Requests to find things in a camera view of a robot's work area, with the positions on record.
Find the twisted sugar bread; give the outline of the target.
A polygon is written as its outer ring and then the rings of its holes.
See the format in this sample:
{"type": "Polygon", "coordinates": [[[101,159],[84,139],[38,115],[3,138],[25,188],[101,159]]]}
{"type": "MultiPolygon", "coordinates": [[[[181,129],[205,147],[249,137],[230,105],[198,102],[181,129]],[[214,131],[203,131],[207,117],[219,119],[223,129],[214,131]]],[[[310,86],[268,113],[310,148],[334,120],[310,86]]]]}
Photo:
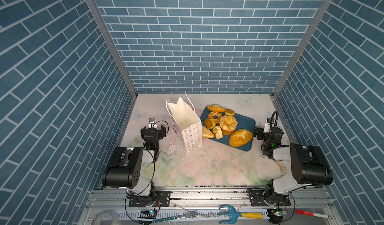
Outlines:
{"type": "Polygon", "coordinates": [[[238,121],[234,116],[223,116],[220,120],[220,127],[224,135],[231,135],[236,130],[238,121]]]}

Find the small knotted bread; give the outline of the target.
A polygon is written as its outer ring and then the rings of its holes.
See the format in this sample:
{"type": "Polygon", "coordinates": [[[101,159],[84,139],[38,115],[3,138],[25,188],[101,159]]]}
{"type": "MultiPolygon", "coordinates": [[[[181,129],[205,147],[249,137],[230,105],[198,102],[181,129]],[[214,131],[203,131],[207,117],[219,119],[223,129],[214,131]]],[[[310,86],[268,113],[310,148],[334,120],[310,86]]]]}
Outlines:
{"type": "Polygon", "coordinates": [[[223,138],[223,132],[222,132],[222,129],[220,126],[215,126],[213,128],[213,133],[214,133],[214,136],[217,140],[220,140],[223,138]]]}

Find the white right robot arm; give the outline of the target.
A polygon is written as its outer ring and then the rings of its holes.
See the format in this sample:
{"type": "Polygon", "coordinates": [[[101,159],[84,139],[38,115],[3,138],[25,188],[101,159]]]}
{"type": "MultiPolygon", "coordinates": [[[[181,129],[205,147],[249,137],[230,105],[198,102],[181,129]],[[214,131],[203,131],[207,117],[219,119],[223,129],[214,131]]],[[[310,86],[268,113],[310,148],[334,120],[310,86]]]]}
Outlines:
{"type": "Polygon", "coordinates": [[[288,205],[292,192],[333,182],[333,173],[320,147],[295,143],[283,145],[283,133],[280,127],[272,127],[269,132],[261,128],[254,129],[254,137],[263,141],[263,155],[275,162],[290,162],[291,171],[278,179],[269,180],[263,191],[247,191],[252,204],[288,205]]]}

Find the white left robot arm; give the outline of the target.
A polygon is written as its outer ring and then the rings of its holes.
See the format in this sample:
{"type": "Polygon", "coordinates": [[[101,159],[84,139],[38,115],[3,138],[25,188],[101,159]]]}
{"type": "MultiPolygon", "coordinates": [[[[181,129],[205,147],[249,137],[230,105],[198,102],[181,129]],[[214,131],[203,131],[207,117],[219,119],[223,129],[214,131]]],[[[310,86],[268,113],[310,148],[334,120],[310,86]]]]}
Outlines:
{"type": "Polygon", "coordinates": [[[157,127],[144,127],[141,129],[141,136],[144,139],[142,147],[114,148],[102,175],[103,186],[127,189],[131,208],[168,207],[170,192],[157,192],[153,180],[146,180],[141,176],[142,163],[156,163],[160,140],[166,135],[167,128],[164,125],[160,130],[157,127]]]}

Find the triangular toast slice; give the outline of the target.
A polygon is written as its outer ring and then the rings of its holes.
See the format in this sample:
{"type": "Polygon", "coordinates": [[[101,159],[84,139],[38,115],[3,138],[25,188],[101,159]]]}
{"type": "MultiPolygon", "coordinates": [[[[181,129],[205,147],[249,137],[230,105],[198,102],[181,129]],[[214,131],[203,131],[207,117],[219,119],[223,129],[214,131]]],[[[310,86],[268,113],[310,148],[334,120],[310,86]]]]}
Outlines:
{"type": "Polygon", "coordinates": [[[202,136],[204,137],[204,138],[210,138],[210,139],[212,139],[212,138],[214,138],[214,133],[210,130],[210,129],[208,129],[207,127],[205,127],[205,126],[202,126],[202,136]]]}

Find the white paper bag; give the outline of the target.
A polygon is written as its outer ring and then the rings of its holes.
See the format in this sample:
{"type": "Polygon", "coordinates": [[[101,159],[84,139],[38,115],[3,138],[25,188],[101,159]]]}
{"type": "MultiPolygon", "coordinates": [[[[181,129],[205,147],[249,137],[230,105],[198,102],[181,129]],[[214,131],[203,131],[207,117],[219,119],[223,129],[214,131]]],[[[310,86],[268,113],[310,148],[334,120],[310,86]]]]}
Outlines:
{"type": "Polygon", "coordinates": [[[191,152],[202,145],[202,121],[186,94],[186,101],[179,97],[176,103],[166,100],[166,110],[170,116],[172,128],[179,137],[185,151],[191,152]]]}

